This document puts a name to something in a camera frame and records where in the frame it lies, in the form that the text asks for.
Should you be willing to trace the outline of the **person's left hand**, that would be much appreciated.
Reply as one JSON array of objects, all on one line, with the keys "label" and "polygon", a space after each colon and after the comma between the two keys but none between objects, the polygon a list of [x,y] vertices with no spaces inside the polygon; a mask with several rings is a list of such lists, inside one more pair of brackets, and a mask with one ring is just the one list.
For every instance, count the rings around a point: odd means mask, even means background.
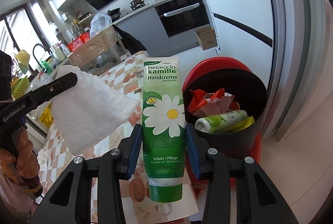
[{"label": "person's left hand", "polygon": [[40,165],[33,152],[33,143],[22,126],[19,136],[19,154],[17,159],[7,150],[1,148],[1,171],[11,181],[18,184],[17,176],[30,179],[38,175]]}]

